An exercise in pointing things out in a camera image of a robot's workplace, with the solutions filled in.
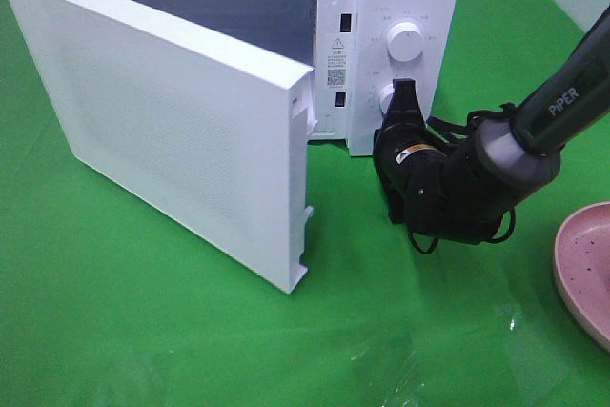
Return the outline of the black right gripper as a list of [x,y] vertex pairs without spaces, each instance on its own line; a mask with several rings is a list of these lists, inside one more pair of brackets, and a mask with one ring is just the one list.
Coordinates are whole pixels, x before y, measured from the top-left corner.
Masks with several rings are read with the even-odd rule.
[[445,148],[425,126],[417,100],[416,82],[393,80],[394,95],[375,131],[373,162],[393,224],[403,223],[404,195],[409,179],[425,164],[443,161]]

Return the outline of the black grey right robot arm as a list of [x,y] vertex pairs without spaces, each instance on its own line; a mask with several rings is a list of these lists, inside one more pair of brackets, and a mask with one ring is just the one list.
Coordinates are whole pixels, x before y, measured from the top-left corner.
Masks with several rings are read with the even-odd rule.
[[466,244],[500,243],[504,216],[550,183],[565,144],[609,112],[609,14],[521,104],[472,111],[465,125],[423,117],[416,83],[397,79],[373,161],[392,223]]

